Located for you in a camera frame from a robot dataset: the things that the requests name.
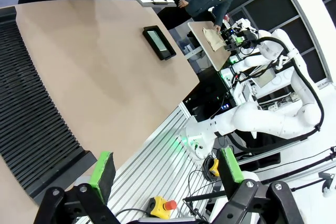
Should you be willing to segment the left gripper black green left finger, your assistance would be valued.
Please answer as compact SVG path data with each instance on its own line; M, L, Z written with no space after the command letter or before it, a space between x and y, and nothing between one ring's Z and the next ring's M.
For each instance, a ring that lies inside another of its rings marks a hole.
M88 217L92 223L119 223L107 207L115 175L113 154L102 152L87 183L68 191L46 190L34 223L75 223L79 217Z

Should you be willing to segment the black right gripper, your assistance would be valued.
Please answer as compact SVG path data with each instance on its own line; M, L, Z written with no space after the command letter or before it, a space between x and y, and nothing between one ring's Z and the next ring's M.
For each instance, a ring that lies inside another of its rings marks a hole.
M241 30L236 34L236 44L238 47L243 48L256 48L259 33L250 29Z

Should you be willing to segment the left gripper black green right finger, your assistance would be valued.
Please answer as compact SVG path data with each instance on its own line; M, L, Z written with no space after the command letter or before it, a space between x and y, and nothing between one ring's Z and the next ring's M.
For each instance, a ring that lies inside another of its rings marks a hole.
M218 150L216 156L228 202L212 223L241 223L248 212L259 214L264 223L304 223L287 183L266 186L245 178L229 147Z

